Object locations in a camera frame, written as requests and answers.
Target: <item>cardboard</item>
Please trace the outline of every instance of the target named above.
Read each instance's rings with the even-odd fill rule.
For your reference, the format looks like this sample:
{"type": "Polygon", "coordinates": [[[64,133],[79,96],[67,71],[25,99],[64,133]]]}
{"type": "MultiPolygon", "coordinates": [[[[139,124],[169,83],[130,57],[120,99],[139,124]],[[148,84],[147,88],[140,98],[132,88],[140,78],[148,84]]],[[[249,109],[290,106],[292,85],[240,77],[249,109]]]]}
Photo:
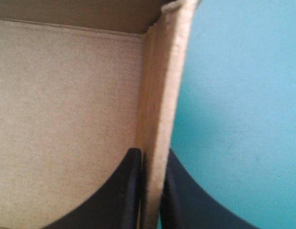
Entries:
{"type": "Polygon", "coordinates": [[[155,228],[197,1],[165,5],[134,34],[162,3],[0,0],[0,227],[60,218],[137,146],[141,227],[155,228]]]}
{"type": "Polygon", "coordinates": [[[144,33],[171,0],[0,0],[0,18],[144,33]]]}

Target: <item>corrugated cardboard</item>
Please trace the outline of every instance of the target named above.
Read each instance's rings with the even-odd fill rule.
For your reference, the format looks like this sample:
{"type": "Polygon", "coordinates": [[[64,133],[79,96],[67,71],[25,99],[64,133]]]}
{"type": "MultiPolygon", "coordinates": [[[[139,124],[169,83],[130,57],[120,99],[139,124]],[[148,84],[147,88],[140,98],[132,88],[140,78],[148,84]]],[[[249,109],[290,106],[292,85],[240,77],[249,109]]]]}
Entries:
{"type": "Polygon", "coordinates": [[[147,30],[163,2],[0,0],[0,227],[58,219],[137,146],[141,227],[155,228],[197,1],[165,5],[143,35],[119,31],[147,30]]]}

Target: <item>torn cardboard edge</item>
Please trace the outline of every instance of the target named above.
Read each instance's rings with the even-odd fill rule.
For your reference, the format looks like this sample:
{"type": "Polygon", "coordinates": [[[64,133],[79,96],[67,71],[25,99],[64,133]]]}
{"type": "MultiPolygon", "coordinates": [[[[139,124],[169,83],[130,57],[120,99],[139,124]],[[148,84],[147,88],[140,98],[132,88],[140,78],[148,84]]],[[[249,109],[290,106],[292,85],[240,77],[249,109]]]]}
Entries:
{"type": "Polygon", "coordinates": [[[159,20],[143,35],[142,83],[136,146],[144,152],[146,177],[140,227],[154,229],[181,75],[197,0],[178,0],[162,7],[159,20]]]}

